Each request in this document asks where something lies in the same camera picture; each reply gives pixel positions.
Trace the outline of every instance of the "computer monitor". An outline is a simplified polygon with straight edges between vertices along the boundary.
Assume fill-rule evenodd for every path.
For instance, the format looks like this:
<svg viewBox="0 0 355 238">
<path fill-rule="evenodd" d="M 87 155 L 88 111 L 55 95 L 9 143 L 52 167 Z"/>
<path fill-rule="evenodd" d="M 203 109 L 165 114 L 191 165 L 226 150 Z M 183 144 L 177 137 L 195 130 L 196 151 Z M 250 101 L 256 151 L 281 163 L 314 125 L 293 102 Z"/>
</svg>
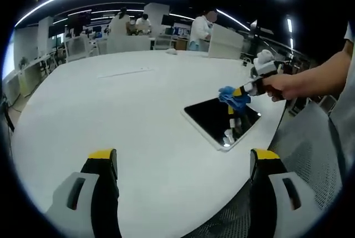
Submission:
<svg viewBox="0 0 355 238">
<path fill-rule="evenodd" d="M 163 15 L 163 18 L 161 20 L 161 24 L 164 26 L 174 26 L 175 23 L 175 18 L 170 15 Z"/>
<path fill-rule="evenodd" d="M 101 32 L 101 26 L 94 26 L 93 32 Z"/>
<path fill-rule="evenodd" d="M 90 13 L 79 13 L 68 17 L 68 29 L 80 28 L 82 26 L 88 26 L 91 23 Z"/>
<path fill-rule="evenodd" d="M 55 37 L 59 34 L 63 34 L 65 32 L 65 26 L 62 23 L 57 23 L 48 28 L 48 38 Z"/>
</svg>

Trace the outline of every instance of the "white chair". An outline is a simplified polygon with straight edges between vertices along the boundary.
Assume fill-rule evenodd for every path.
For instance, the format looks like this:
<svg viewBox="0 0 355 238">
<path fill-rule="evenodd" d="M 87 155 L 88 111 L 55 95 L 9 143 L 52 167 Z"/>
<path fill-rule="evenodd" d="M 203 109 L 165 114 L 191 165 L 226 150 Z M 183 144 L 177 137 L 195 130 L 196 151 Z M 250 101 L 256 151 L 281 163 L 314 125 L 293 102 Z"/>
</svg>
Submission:
<svg viewBox="0 0 355 238">
<path fill-rule="evenodd" d="M 317 103 L 309 102 L 279 128 L 269 150 L 314 190 L 321 210 L 330 206 L 342 187 L 344 166 L 337 131 Z"/>
<path fill-rule="evenodd" d="M 147 36 L 109 36 L 107 52 L 118 53 L 128 51 L 150 50 L 150 40 Z"/>
<path fill-rule="evenodd" d="M 154 50 L 165 50 L 171 48 L 173 37 L 168 34 L 160 34 L 155 38 Z"/>
<path fill-rule="evenodd" d="M 85 35 L 69 38 L 64 42 L 64 46 L 67 52 L 67 62 L 87 58 L 90 55 L 91 46 L 89 38 Z"/>
<path fill-rule="evenodd" d="M 107 39 L 96 39 L 96 45 L 100 55 L 107 54 Z"/>
</svg>

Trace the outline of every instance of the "person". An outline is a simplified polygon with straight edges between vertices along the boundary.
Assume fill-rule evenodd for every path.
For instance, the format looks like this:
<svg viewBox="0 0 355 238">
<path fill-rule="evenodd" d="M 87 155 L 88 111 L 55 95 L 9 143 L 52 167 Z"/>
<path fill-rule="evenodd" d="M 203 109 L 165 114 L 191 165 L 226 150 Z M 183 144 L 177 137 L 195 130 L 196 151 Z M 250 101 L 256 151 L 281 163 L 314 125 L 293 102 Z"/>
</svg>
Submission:
<svg viewBox="0 0 355 238">
<path fill-rule="evenodd" d="M 346 170 L 354 161 L 355 151 L 354 35 L 355 22 L 349 22 L 343 49 L 328 61 L 295 75 L 278 74 L 263 80 L 264 85 L 281 91 L 287 100 L 341 92 L 329 118 L 339 136 Z M 274 102 L 278 101 L 276 93 L 269 92 L 268 95 Z"/>
<path fill-rule="evenodd" d="M 107 34 L 109 33 L 109 25 L 106 26 L 105 30 L 104 30 L 104 33 Z"/>
<path fill-rule="evenodd" d="M 135 22 L 136 29 L 143 33 L 151 33 L 151 23 L 148 19 L 148 14 L 144 13 L 141 18 Z"/>
<path fill-rule="evenodd" d="M 130 18 L 127 15 L 127 9 L 122 8 L 121 11 L 112 19 L 109 24 L 110 36 L 129 34 Z"/>
<path fill-rule="evenodd" d="M 206 9 L 201 16 L 196 17 L 191 26 L 189 50 L 208 51 L 211 39 L 212 23 L 217 20 L 217 12 L 214 9 Z"/>
</svg>

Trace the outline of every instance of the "white table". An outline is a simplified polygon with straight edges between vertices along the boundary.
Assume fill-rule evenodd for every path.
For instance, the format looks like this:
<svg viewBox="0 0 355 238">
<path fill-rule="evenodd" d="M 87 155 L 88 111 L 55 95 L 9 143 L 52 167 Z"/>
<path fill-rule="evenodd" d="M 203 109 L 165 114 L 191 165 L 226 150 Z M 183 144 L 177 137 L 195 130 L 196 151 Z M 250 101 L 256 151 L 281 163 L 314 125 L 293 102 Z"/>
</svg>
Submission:
<svg viewBox="0 0 355 238">
<path fill-rule="evenodd" d="M 59 66 L 32 95 L 13 135 L 24 188 L 45 212 L 53 191 L 81 170 L 89 153 L 116 148 L 123 237 L 187 234 L 247 181 L 250 149 L 269 146 L 285 102 L 252 98 L 262 117 L 228 153 L 217 151 L 181 111 L 215 98 L 220 87 L 246 83 L 249 70 L 239 60 L 155 50 Z"/>
</svg>

